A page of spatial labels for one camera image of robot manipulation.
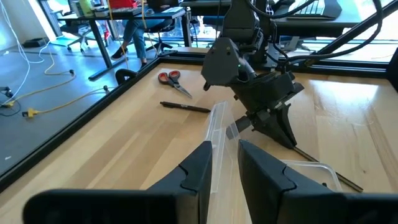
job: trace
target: white cable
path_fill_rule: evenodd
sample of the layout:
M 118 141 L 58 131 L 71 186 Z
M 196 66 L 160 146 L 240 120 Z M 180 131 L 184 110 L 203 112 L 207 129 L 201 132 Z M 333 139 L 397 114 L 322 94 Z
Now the white cable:
M 4 16 L 4 18 L 5 18 L 5 20 L 6 20 L 7 24 L 8 24 L 8 26 L 11 28 L 12 34 L 14 34 L 14 37 L 15 37 L 15 39 L 17 40 L 18 50 L 19 50 L 19 52 L 21 52 L 21 49 L 22 49 L 23 55 L 21 54 L 21 56 L 22 56 L 22 58 L 25 59 L 26 62 L 27 62 L 27 71 L 26 71 L 24 80 L 22 81 L 21 85 L 18 87 L 17 91 L 15 91 L 15 93 L 13 93 L 13 94 L 14 94 L 13 97 L 15 97 L 15 96 L 19 93 L 19 90 L 21 90 L 21 88 L 24 86 L 24 84 L 25 84 L 25 82 L 26 82 L 26 79 L 27 79 L 27 77 L 29 76 L 29 72 L 30 72 L 30 63 L 29 63 L 29 60 L 28 60 L 27 57 L 26 57 L 26 54 L 25 54 L 25 52 L 24 52 L 24 49 L 23 49 L 22 46 L 21 46 L 21 43 L 20 43 L 19 40 L 18 40 L 17 34 L 14 32 L 14 29 L 13 29 L 12 26 L 11 26 L 10 18 L 8 17 L 6 8 L 4 7 L 4 4 L 2 3 L 1 0 L 0 0 L 0 4 L 1 4 L 1 10 L 2 10 L 3 16 Z M 12 100 L 12 98 L 8 99 L 8 100 L 5 101 L 2 105 L 5 105 L 6 103 L 10 102 L 11 100 Z

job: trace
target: transparent plastic lid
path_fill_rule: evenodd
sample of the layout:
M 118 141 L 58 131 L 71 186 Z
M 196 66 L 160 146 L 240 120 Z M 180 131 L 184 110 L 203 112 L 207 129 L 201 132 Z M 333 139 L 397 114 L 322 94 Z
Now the transparent plastic lid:
M 206 140 L 213 145 L 213 173 L 207 223 L 251 223 L 238 167 L 240 139 L 227 102 L 214 105 Z

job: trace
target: clear plastic container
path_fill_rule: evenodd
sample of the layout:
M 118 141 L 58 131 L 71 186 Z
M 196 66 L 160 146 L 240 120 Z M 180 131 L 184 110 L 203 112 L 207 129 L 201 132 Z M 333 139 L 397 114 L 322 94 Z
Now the clear plastic container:
M 340 182 L 338 181 L 336 172 L 329 165 L 320 162 L 304 162 L 304 161 L 285 161 L 289 167 L 306 177 L 318 182 L 319 184 L 326 184 L 326 186 L 335 192 L 341 192 Z
M 238 166 L 238 129 L 227 102 L 214 105 L 205 140 L 213 145 L 213 173 L 207 223 L 251 223 Z M 341 191 L 336 172 L 319 162 L 283 161 L 331 190 Z

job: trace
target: yellow cable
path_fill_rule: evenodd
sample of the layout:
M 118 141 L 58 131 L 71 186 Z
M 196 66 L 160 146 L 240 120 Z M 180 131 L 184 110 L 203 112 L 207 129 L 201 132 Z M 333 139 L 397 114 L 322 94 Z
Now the yellow cable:
M 28 111 L 27 111 L 27 117 L 33 118 L 33 116 L 36 115 L 36 114 L 44 114 L 44 113 L 49 113 L 49 112 L 52 112 L 52 111 L 55 111 L 55 110 L 59 110 L 59 109 L 61 109 L 61 108 L 64 108 L 64 107 L 66 107 L 66 106 L 71 105 L 72 103 L 74 103 L 74 102 L 76 102 L 76 101 L 78 101 L 78 100 L 83 99 L 83 98 L 86 97 L 86 96 L 90 96 L 90 95 L 92 95 L 92 94 L 95 94 L 95 93 L 96 93 L 97 91 L 99 91 L 99 90 L 104 90 L 104 88 L 99 88 L 99 89 L 90 91 L 90 92 L 88 92 L 88 93 L 86 93 L 86 94 L 84 94 L 84 95 L 82 95 L 82 96 L 79 96 L 78 98 L 76 98 L 76 99 L 74 99 L 74 100 L 72 100 L 72 101 L 69 101 L 68 103 L 65 103 L 65 104 L 60 105 L 60 106 L 56 106 L 56 107 L 54 107 L 54 108 L 52 108 L 52 109 L 49 109 L 49 110 L 38 111 L 38 110 L 35 110 L 35 109 L 32 109 L 32 108 L 29 108 Z
M 145 13 L 144 13 L 144 3 L 141 2 L 141 15 L 142 15 L 142 23 L 144 23 L 144 28 L 145 30 L 147 29 L 147 22 L 145 21 Z M 157 53 L 157 49 L 154 47 L 154 44 L 152 43 L 152 39 L 149 36 L 149 33 L 147 33 L 150 44 L 152 46 L 153 49 L 155 49 L 155 54 L 156 56 L 159 56 L 159 54 Z
M 110 16 L 110 18 L 111 18 L 111 22 L 112 22 L 112 24 L 113 24 L 113 27 L 114 27 L 115 30 L 116 30 L 116 35 L 118 36 L 120 48 L 122 48 L 122 52 L 123 52 L 123 54 L 124 54 L 124 59 L 126 60 L 127 69 L 129 69 L 129 62 L 127 61 L 126 51 L 124 50 L 124 47 L 123 47 L 122 42 L 121 42 L 121 40 L 120 40 L 120 35 L 119 35 L 118 28 L 114 25 L 111 3 L 110 3 L 109 0 L 107 0 L 107 2 L 108 2 L 108 7 L 109 7 L 109 16 Z
M 51 50 L 49 50 L 49 53 L 50 53 L 50 57 L 51 57 L 51 60 L 52 60 L 52 64 L 51 64 L 51 66 L 49 66 L 48 69 L 46 69 L 46 70 L 44 71 L 44 74 L 45 74 L 45 75 L 62 75 L 62 74 L 64 74 L 64 73 L 70 72 L 70 71 L 65 71 L 65 72 L 58 72 L 58 73 L 49 73 L 48 71 L 55 65 L 55 60 L 54 60 L 54 58 L 52 57 Z M 50 86 L 50 87 L 47 87 L 47 88 L 44 88 L 44 89 L 41 89 L 41 90 L 36 90 L 36 91 L 30 92 L 30 93 L 23 94 L 23 95 L 21 95 L 21 96 L 18 96 L 18 97 L 15 98 L 14 100 L 12 100 L 12 101 L 6 103 L 6 105 L 7 105 L 8 107 L 13 107 L 15 101 L 20 100 L 21 98 L 25 98 L 25 97 L 27 97 L 27 96 L 34 95 L 34 94 L 36 94 L 36 93 L 41 93 L 41 92 L 43 92 L 43 91 L 51 90 L 51 89 L 53 89 L 53 88 L 56 88 L 56 87 L 65 85 L 65 84 L 67 84 L 67 83 L 70 83 L 70 82 L 71 82 L 72 80 L 74 80 L 75 78 L 76 78 L 76 75 L 75 75 L 74 73 L 72 73 L 71 79 L 69 79 L 69 80 L 67 80 L 67 81 L 65 81 L 65 82 L 63 82 L 63 83 L 59 83 L 59 84 L 56 84 L 56 85 L 54 85 L 54 86 Z

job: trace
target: black shoe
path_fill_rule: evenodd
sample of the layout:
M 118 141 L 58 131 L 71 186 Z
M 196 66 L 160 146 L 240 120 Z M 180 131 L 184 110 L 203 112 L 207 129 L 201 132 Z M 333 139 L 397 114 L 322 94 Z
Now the black shoe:
M 127 48 L 125 48 L 124 49 L 124 52 L 127 54 L 127 51 L 128 51 L 128 49 Z M 120 47 L 119 49 L 118 49 L 118 51 L 116 51 L 116 53 L 115 54 L 113 54 L 112 55 L 112 57 L 111 57 L 111 59 L 112 60 L 119 60 L 119 59 L 121 59 L 122 57 L 123 57 L 123 51 L 122 51 L 122 47 Z

